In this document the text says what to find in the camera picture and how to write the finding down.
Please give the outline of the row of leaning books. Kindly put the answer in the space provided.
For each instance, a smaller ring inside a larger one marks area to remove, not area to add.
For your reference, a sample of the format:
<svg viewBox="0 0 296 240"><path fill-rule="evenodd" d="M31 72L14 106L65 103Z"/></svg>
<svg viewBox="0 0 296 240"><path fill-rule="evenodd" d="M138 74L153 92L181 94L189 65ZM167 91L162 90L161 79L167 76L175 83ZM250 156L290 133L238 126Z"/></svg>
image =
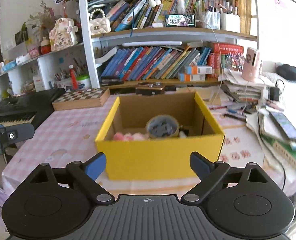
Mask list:
<svg viewBox="0 0 296 240"><path fill-rule="evenodd" d="M118 48L104 65L101 82L178 79L186 66L209 66L211 48L179 49L166 46Z"/></svg>

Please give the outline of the black power adapter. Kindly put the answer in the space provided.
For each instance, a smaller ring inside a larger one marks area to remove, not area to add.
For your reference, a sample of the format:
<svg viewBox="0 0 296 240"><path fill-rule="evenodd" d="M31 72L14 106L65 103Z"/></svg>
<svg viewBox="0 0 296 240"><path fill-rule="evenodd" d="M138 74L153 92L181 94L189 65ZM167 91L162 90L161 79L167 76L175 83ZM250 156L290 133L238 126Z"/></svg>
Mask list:
<svg viewBox="0 0 296 240"><path fill-rule="evenodd" d="M278 87L269 88L269 99L271 101L279 101L280 98L280 89Z"/></svg>

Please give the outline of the small dark grey object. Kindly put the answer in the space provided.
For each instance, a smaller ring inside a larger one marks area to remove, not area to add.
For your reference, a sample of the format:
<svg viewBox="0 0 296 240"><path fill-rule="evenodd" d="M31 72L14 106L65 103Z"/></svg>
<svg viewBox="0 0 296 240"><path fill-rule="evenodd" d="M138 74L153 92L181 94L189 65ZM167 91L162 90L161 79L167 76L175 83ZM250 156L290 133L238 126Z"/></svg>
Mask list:
<svg viewBox="0 0 296 240"><path fill-rule="evenodd" d="M178 135L179 135L180 138L187 138L188 135L189 135L189 130L184 128L183 125L181 125L180 128L179 128L179 134Z"/></svg>

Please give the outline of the cream orange-bordered mat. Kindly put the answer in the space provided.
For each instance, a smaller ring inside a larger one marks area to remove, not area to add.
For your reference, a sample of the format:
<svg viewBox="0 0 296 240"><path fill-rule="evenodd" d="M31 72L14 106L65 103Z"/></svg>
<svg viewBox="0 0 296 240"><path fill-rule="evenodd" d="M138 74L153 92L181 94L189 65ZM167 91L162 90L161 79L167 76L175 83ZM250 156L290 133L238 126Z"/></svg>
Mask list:
<svg viewBox="0 0 296 240"><path fill-rule="evenodd" d="M226 129L226 139L220 154L220 160L232 167L245 167L249 162L257 163L262 168L267 167L265 154L254 133L246 126ZM176 194L181 196L189 189L197 185L200 180L197 176L186 179L172 180L109 180L102 173L96 182L103 186L114 196L119 194Z"/></svg>

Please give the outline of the yellow tape roll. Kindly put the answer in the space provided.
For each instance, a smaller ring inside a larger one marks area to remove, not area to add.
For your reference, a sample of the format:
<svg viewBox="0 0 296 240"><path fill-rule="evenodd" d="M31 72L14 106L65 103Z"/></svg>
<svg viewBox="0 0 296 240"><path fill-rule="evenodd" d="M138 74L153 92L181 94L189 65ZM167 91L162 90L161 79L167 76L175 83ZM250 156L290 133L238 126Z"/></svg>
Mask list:
<svg viewBox="0 0 296 240"><path fill-rule="evenodd" d="M146 131L150 138L175 138L179 136L179 122L170 115L157 115L146 124Z"/></svg>

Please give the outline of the green lid white jar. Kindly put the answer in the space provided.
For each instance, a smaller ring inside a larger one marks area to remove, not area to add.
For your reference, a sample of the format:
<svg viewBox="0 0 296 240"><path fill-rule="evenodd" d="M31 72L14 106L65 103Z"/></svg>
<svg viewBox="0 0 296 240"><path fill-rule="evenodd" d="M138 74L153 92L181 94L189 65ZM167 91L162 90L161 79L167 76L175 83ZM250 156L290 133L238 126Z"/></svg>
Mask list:
<svg viewBox="0 0 296 240"><path fill-rule="evenodd" d="M76 77L77 85L79 90L90 89L91 81L88 74L79 75Z"/></svg>

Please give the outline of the red bottle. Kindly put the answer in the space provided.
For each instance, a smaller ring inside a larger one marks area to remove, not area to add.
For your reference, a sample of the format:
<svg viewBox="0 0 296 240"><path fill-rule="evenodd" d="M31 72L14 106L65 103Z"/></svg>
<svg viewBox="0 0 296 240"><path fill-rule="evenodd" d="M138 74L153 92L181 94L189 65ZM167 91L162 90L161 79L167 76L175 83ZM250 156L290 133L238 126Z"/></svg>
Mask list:
<svg viewBox="0 0 296 240"><path fill-rule="evenodd" d="M76 72L75 72L75 68L74 68L74 66L72 64L69 65L69 71L70 71L70 78L71 78L72 88L73 88L73 90L77 90L78 89L78 83L77 83L77 80L76 80Z"/></svg>

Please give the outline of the yellow cardboard box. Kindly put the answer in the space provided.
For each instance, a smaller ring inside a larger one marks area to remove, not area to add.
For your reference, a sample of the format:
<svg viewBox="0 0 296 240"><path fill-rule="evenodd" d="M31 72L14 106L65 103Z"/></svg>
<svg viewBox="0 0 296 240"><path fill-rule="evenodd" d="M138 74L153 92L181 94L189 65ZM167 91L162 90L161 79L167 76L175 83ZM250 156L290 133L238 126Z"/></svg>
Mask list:
<svg viewBox="0 0 296 240"><path fill-rule="evenodd" d="M113 138L117 132L145 134L147 123L159 115L175 118L188 130L188 136L143 141ZM111 180L167 180L194 176L192 152L217 161L224 137L224 130L197 93L125 95L115 99L95 145L107 158L106 172Z"/></svg>

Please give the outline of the pink floral ornament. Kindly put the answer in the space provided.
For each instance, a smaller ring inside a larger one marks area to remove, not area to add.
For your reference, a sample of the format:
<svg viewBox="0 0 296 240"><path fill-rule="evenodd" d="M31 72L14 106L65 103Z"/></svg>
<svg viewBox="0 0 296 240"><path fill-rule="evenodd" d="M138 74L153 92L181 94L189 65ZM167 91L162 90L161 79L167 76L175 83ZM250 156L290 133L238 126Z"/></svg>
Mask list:
<svg viewBox="0 0 296 240"><path fill-rule="evenodd" d="M54 28L49 32L49 39L52 51L61 51L75 46L77 41L76 33L78 28L71 18L59 18Z"/></svg>

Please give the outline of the pink cylindrical holder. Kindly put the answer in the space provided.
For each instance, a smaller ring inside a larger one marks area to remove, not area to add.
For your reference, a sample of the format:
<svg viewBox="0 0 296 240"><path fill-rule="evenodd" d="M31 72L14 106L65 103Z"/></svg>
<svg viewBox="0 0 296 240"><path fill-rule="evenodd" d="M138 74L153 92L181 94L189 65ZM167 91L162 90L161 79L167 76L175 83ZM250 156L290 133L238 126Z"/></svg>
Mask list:
<svg viewBox="0 0 296 240"><path fill-rule="evenodd" d="M248 48L243 64L242 78L249 82L255 82L260 73L261 59L257 49Z"/></svg>

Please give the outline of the smartphone on shelf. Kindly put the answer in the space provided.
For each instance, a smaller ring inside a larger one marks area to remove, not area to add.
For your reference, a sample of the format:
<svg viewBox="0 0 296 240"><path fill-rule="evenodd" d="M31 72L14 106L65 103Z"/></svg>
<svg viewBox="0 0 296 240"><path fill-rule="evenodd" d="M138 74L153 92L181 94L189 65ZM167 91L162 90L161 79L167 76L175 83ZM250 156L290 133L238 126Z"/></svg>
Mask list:
<svg viewBox="0 0 296 240"><path fill-rule="evenodd" d="M196 17L194 14L169 14L165 16L165 26L194 28Z"/></svg>

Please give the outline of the black electronic keyboard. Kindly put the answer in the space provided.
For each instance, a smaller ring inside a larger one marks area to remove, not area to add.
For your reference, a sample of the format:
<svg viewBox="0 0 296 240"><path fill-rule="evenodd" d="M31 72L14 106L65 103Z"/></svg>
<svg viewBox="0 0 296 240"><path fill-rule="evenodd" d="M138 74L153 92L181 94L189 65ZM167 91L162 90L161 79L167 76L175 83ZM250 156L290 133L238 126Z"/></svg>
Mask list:
<svg viewBox="0 0 296 240"><path fill-rule="evenodd" d="M31 123L37 129L53 112L52 103L65 94L54 88L0 101L0 125Z"/></svg>

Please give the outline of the pink checkered tablecloth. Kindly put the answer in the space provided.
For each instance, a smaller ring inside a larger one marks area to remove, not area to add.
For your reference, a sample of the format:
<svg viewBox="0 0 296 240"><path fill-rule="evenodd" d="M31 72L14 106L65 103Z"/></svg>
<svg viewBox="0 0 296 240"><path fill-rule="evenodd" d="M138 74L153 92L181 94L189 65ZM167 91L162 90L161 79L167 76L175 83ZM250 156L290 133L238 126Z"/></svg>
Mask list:
<svg viewBox="0 0 296 240"><path fill-rule="evenodd" d="M103 107L55 111L36 130L34 137L21 146L2 172L2 186L8 196L40 163L64 167L75 160L86 161L97 153L95 137L102 126L115 96ZM246 126L243 122L223 116L225 109L215 109L213 115L224 131ZM283 161L280 167L263 148L267 167L264 171L281 187L287 196L296 193L296 171Z"/></svg>

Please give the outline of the wooden chessboard box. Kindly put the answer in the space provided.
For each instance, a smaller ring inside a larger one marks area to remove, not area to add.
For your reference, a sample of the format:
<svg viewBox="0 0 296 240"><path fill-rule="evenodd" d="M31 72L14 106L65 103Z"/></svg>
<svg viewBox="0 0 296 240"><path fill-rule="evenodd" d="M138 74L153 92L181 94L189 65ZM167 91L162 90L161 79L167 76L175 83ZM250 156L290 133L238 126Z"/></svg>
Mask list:
<svg viewBox="0 0 296 240"><path fill-rule="evenodd" d="M67 92L55 100L55 111L102 107L110 97L109 88L93 88Z"/></svg>

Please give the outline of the orange white carton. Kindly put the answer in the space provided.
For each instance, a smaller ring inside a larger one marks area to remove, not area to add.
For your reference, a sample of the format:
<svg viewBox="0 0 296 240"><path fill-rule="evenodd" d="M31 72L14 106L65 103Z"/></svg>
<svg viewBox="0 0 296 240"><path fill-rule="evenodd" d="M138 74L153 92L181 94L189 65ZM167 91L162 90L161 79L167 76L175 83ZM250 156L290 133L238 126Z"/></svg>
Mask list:
<svg viewBox="0 0 296 240"><path fill-rule="evenodd" d="M179 73L178 79L182 82L205 81L207 75L212 75L211 66L186 66L183 73Z"/></svg>

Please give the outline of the white quilted pearl handbag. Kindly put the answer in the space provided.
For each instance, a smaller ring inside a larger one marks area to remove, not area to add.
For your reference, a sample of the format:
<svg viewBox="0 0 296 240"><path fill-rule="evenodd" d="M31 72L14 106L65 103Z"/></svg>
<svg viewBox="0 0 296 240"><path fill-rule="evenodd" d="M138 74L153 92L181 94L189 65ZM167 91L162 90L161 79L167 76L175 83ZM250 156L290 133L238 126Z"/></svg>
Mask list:
<svg viewBox="0 0 296 240"><path fill-rule="evenodd" d="M101 17L93 18L97 12L101 15ZM90 13L89 23L92 36L111 32L110 20L100 8L96 8Z"/></svg>

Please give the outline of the white bookshelf frame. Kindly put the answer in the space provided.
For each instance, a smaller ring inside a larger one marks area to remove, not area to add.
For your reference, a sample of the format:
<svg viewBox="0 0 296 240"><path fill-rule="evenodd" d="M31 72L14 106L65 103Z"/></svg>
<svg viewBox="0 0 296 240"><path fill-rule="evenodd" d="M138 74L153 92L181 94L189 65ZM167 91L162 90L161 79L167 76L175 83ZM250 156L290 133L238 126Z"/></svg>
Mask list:
<svg viewBox="0 0 296 240"><path fill-rule="evenodd" d="M34 11L40 1L50 3L50 0L0 0L0 45L4 47L7 42L14 38L15 33L21 28L23 22ZM220 38L230 38L235 40L256 40L255 36L231 31L211 30L207 28L146 28L134 31L125 30L121 32L111 32L91 36L90 29L87 27L87 4L88 0L78 0L79 13L82 25L82 36L87 64L90 68L90 79L93 87L98 87L99 79L97 70L94 67L95 43L100 49L107 49L110 46L116 46L134 40L141 41L199 41L199 40L219 40Z"/></svg>

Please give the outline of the green thick book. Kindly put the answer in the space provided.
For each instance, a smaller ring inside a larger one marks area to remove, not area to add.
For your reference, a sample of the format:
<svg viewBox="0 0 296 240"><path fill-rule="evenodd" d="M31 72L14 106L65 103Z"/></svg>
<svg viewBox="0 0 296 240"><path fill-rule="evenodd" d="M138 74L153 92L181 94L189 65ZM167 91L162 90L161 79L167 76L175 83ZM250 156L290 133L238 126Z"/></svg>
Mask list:
<svg viewBox="0 0 296 240"><path fill-rule="evenodd" d="M292 166L296 170L296 150L292 150L291 146L280 142L276 139L272 139L265 135L261 136L267 143L269 143L276 152L278 152L285 160L287 160L288 164Z"/></svg>

